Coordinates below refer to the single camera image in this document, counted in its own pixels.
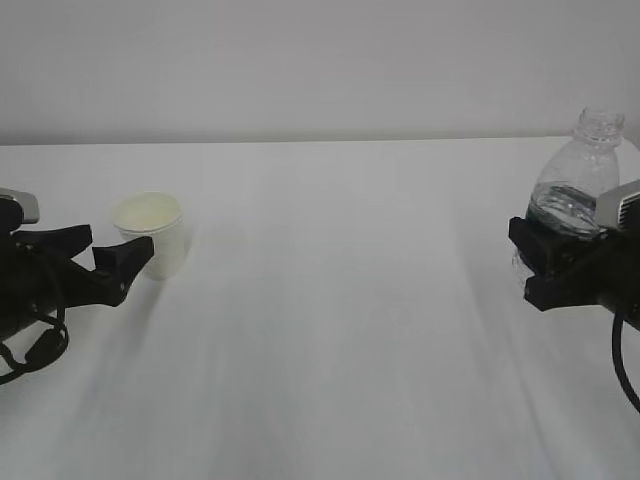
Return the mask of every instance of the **plastic water bottle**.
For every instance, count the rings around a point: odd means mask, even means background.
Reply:
[[[563,235],[582,240],[596,237],[596,199],[620,184],[615,148],[622,141],[624,115],[586,108],[573,131],[573,139],[542,169],[536,182],[527,220],[536,221]],[[516,250],[513,269],[524,287],[533,272]]]

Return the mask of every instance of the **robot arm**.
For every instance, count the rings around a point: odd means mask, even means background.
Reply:
[[[640,180],[601,195],[595,220],[598,238],[577,240],[535,220],[512,218],[509,238],[534,273],[524,298],[540,311],[602,305],[614,313],[611,336],[615,373],[640,413],[640,398],[627,377],[621,351],[626,321],[640,330]]]
[[[65,309],[120,305],[154,253],[150,237],[112,247],[93,247],[96,268],[89,271],[73,257],[93,242],[91,227],[17,230],[38,220],[38,203],[33,195],[0,189],[0,356],[13,370],[0,376],[0,384],[40,370],[59,358],[69,341]],[[52,317],[49,314],[54,310],[56,316]],[[25,363],[17,362],[1,342],[36,321],[51,328],[27,352]]]

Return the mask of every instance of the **water bottle cap neck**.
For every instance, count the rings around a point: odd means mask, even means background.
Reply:
[[[585,108],[573,134],[591,145],[617,147],[622,142],[624,115],[602,108]]]

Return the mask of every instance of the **water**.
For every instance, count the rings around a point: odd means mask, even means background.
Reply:
[[[561,183],[541,183],[533,189],[526,218],[563,235],[590,240],[601,231],[593,220],[595,210],[594,197]],[[518,285],[524,287],[533,272],[517,250],[513,255],[512,266]]]

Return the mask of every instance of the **white background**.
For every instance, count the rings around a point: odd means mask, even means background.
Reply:
[[[640,138],[637,0],[3,0],[0,143]]]
[[[70,309],[68,351],[0,388],[2,480],[638,480],[612,315],[540,313],[510,268],[507,221],[565,141],[1,147],[39,229],[118,242],[140,190],[192,227],[175,277]]]

